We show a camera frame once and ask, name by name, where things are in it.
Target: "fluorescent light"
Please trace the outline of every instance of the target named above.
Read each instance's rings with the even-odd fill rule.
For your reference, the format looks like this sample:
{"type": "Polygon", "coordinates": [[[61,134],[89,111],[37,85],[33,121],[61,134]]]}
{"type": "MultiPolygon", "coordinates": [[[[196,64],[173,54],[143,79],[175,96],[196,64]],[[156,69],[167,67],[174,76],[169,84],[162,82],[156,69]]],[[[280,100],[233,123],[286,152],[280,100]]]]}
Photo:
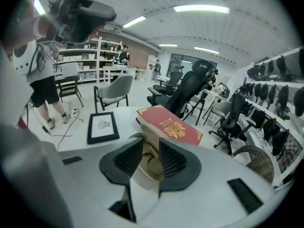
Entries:
{"type": "Polygon", "coordinates": [[[139,18],[134,19],[134,20],[132,20],[131,22],[125,24],[125,25],[123,26],[123,28],[128,28],[128,27],[130,27],[130,26],[132,26],[132,25],[134,25],[134,24],[136,24],[136,23],[138,23],[138,22],[141,22],[141,21],[145,20],[145,19],[146,19],[146,17],[140,16],[139,18]]]}
{"type": "Polygon", "coordinates": [[[215,53],[215,54],[219,54],[218,51],[213,51],[213,50],[209,50],[209,49],[205,49],[205,48],[194,47],[194,49],[202,50],[202,51],[207,51],[207,52],[212,52],[212,53],[215,53]]]}
{"type": "Polygon", "coordinates": [[[160,47],[177,47],[176,44],[159,44],[160,47]]]}
{"type": "Polygon", "coordinates": [[[219,13],[229,13],[229,8],[216,6],[216,5],[208,5],[208,4],[193,4],[193,5],[183,5],[174,7],[177,12],[185,12],[185,11],[212,11],[219,13]]]}
{"type": "Polygon", "coordinates": [[[41,5],[41,3],[40,3],[39,0],[34,0],[34,7],[35,7],[35,9],[38,11],[38,13],[39,13],[40,15],[46,13],[46,12],[44,11],[44,9],[43,9],[43,7],[42,7],[42,5],[41,5]]]}

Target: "black office chair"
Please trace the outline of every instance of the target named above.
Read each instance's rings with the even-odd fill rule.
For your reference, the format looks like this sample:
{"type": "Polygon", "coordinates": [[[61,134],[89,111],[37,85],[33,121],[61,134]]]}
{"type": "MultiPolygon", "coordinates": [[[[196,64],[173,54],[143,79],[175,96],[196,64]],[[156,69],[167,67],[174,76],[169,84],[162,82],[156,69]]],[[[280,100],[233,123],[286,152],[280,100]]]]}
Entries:
{"type": "Polygon", "coordinates": [[[247,89],[245,87],[242,86],[239,89],[237,89],[232,96],[231,110],[228,117],[226,119],[223,118],[220,121],[220,128],[218,132],[209,131],[209,134],[214,133],[216,136],[222,138],[222,140],[218,144],[214,145],[214,148],[217,148],[222,142],[225,141],[228,147],[229,155],[232,154],[231,145],[230,145],[230,142],[232,141],[231,138],[236,138],[236,139],[239,138],[243,141],[247,141],[247,138],[244,135],[244,133],[250,127],[255,126],[254,123],[252,123],[251,121],[247,121],[248,126],[244,130],[242,130],[240,125],[238,125],[238,118],[242,112],[242,108],[245,103],[246,96],[247,96],[247,89]]]}
{"type": "Polygon", "coordinates": [[[160,85],[153,85],[153,89],[155,89],[157,92],[161,93],[162,95],[170,95],[170,96],[173,95],[175,91],[174,87],[181,79],[182,74],[183,74],[182,72],[172,72],[170,81],[168,83],[164,83],[162,80],[160,80],[160,85]]]}
{"type": "Polygon", "coordinates": [[[185,74],[180,86],[174,92],[172,97],[162,96],[154,88],[149,87],[149,91],[153,94],[148,96],[147,100],[153,105],[163,105],[170,112],[182,118],[184,113],[181,113],[183,106],[190,101],[190,99],[201,91],[203,86],[207,83],[208,77],[211,75],[214,66],[211,62],[200,59],[193,63],[192,70],[185,74]]]}

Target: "shoe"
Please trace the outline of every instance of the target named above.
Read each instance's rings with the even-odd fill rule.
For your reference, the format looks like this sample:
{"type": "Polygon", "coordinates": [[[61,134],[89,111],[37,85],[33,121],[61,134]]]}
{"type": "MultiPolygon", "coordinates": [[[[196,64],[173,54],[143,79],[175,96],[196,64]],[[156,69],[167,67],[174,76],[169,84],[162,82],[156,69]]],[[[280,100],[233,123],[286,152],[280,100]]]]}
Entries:
{"type": "Polygon", "coordinates": [[[52,121],[47,123],[48,127],[52,130],[55,127],[55,119],[51,117],[52,121]]]}
{"type": "Polygon", "coordinates": [[[68,120],[70,119],[70,115],[66,113],[65,117],[62,117],[62,122],[63,124],[66,124],[68,122],[68,120]]]}

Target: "black shorts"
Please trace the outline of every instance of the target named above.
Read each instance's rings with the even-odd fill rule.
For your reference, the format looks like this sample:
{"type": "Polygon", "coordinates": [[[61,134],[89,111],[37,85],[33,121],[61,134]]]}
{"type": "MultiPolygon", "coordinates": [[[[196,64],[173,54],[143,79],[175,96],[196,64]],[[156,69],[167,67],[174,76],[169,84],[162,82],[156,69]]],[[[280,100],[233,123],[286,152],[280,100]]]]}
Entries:
{"type": "Polygon", "coordinates": [[[56,89],[55,77],[47,77],[37,80],[30,84],[34,93],[30,97],[35,107],[40,107],[45,101],[53,104],[59,101],[58,92],[56,89]]]}

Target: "white ceiling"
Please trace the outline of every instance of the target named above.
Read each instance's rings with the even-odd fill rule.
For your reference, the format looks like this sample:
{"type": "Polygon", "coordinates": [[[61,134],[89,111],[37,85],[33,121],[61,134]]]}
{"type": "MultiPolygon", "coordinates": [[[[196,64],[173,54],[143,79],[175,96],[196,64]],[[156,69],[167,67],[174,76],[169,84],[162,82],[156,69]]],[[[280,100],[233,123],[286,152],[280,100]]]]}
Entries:
{"type": "Polygon", "coordinates": [[[115,22],[147,19],[123,30],[153,45],[178,44],[176,53],[194,46],[220,51],[213,61],[244,67],[301,45],[284,8],[277,0],[96,0],[114,7],[115,22]],[[176,5],[212,4],[230,8],[229,14],[180,12],[176,5]]]}

